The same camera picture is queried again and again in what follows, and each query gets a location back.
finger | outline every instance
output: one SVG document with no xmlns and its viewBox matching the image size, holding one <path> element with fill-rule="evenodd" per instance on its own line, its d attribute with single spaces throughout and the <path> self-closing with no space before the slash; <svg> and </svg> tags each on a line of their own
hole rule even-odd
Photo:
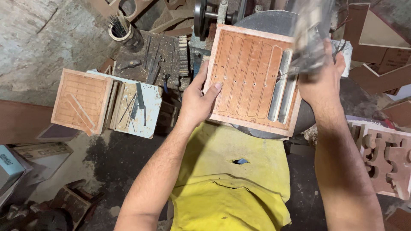
<svg viewBox="0 0 411 231">
<path fill-rule="evenodd" d="M 218 93 L 220 93 L 222 87 L 221 82 L 216 82 L 207 90 L 207 93 L 203 96 L 203 98 L 212 103 L 215 98 L 217 97 Z"/>
<path fill-rule="evenodd" d="M 332 56 L 332 46 L 331 46 L 331 41 L 326 38 L 323 40 L 324 43 L 324 52 L 326 53 L 326 55 L 328 56 Z"/>
<path fill-rule="evenodd" d="M 203 65 L 201 65 L 200 67 L 199 73 L 196 75 L 196 77 L 194 77 L 193 81 L 190 84 L 198 88 L 199 90 L 201 90 L 203 83 L 206 80 L 207 71 L 208 71 L 208 63 L 209 63 L 208 60 L 204 61 Z"/>
<path fill-rule="evenodd" d="M 342 73 L 345 70 L 345 59 L 344 55 L 342 55 L 342 52 L 338 52 L 338 54 L 335 56 L 335 66 L 337 68 L 338 73 L 342 75 Z"/>
</svg>

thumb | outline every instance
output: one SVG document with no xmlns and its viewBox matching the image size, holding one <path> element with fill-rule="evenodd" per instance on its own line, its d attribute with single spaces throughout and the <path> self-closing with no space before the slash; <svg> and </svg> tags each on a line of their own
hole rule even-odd
<svg viewBox="0 0 411 231">
<path fill-rule="evenodd" d="M 203 96 L 206 101 L 213 102 L 217 97 L 218 93 L 220 93 L 222 87 L 221 82 L 216 82 L 208 89 L 207 93 Z"/>
</svg>

person's right hand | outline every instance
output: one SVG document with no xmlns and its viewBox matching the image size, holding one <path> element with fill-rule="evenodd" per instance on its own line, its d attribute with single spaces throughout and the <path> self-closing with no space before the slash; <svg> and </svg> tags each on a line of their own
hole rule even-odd
<svg viewBox="0 0 411 231">
<path fill-rule="evenodd" d="M 332 47 L 329 39 L 324 40 L 326 60 L 321 71 L 314 76 L 300 74 L 298 88 L 301 97 L 310 104 L 313 110 L 329 105 L 341 105 L 339 99 L 339 80 L 345 69 L 342 52 L 332 60 Z"/>
</svg>

metal wheel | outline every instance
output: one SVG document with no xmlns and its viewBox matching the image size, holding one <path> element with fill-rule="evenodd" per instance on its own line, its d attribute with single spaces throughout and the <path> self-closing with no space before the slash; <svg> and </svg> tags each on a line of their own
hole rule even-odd
<svg viewBox="0 0 411 231">
<path fill-rule="evenodd" d="M 207 0 L 196 0 L 194 8 L 194 35 L 201 37 L 204 30 L 204 12 L 206 11 Z"/>
</svg>

hand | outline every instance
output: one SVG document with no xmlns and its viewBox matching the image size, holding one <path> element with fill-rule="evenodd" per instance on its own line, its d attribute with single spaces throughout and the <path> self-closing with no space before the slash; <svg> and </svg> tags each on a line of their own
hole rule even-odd
<svg viewBox="0 0 411 231">
<path fill-rule="evenodd" d="M 182 97 L 182 106 L 177 124 L 189 130 L 194 130 L 203 122 L 211 112 L 213 104 L 218 93 L 221 91 L 222 83 L 217 82 L 211 85 L 207 93 L 201 92 L 203 83 L 207 77 L 208 61 L 200 67 L 200 71 L 191 84 L 184 90 Z"/>
<path fill-rule="evenodd" d="M 341 105 L 339 99 L 339 80 L 345 69 L 342 52 L 332 60 L 332 46 L 329 39 L 324 40 L 326 60 L 321 71 L 313 76 L 300 74 L 298 88 L 301 97 L 310 104 L 314 111 L 330 105 Z"/>
</svg>

